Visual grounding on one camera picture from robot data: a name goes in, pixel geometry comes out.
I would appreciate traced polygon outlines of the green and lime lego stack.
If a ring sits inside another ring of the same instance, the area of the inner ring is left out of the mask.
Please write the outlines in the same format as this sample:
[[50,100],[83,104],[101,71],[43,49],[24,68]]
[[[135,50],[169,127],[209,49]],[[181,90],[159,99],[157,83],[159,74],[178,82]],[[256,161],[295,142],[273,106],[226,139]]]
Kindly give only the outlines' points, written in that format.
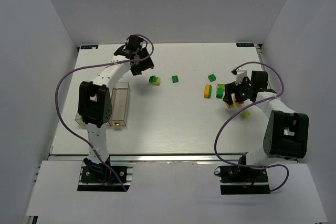
[[161,78],[157,76],[150,76],[149,84],[159,86],[161,84]]

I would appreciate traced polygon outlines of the small green lego brick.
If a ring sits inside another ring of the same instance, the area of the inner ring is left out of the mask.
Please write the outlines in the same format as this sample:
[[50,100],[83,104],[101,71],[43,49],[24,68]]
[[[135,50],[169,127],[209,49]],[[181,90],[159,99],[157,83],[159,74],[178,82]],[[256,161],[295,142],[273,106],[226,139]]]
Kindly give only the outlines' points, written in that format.
[[179,82],[178,76],[172,76],[172,82],[173,83]]

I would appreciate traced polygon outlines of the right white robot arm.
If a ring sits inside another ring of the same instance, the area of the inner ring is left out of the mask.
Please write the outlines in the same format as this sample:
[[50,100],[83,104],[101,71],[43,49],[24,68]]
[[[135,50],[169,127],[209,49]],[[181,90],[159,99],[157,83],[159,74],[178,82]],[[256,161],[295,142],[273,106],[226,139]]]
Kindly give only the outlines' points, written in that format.
[[236,80],[225,85],[223,101],[227,106],[255,103],[268,118],[263,145],[244,154],[239,165],[267,167],[281,159],[294,161],[307,153],[309,117],[287,107],[276,91],[268,88],[268,73],[239,68],[232,71]]

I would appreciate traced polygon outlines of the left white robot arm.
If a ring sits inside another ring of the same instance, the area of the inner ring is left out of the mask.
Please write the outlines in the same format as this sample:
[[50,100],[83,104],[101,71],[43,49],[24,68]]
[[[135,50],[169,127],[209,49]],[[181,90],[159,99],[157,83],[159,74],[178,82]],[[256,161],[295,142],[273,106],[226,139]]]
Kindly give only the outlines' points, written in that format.
[[109,176],[109,152],[106,127],[112,108],[112,91],[125,73],[134,76],[154,68],[147,45],[150,40],[142,35],[129,36],[125,44],[113,54],[112,61],[91,81],[79,86],[78,114],[82,117],[90,143],[89,156],[84,159],[90,173],[100,177]]

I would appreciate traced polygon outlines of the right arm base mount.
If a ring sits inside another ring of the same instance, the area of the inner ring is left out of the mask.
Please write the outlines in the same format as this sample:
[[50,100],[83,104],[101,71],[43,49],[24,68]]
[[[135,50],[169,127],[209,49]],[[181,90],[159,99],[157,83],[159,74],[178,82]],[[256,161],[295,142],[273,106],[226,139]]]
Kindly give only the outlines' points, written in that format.
[[270,194],[268,175],[265,169],[225,165],[215,168],[214,175],[220,178],[222,195]]

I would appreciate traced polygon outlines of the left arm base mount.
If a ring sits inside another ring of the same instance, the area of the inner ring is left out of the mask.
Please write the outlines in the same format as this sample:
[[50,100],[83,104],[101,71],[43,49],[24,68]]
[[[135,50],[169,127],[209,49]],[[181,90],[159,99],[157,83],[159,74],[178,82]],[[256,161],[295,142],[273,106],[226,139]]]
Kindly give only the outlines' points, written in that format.
[[77,191],[126,192],[133,175],[131,166],[112,166],[117,176],[103,164],[85,158],[79,175]]

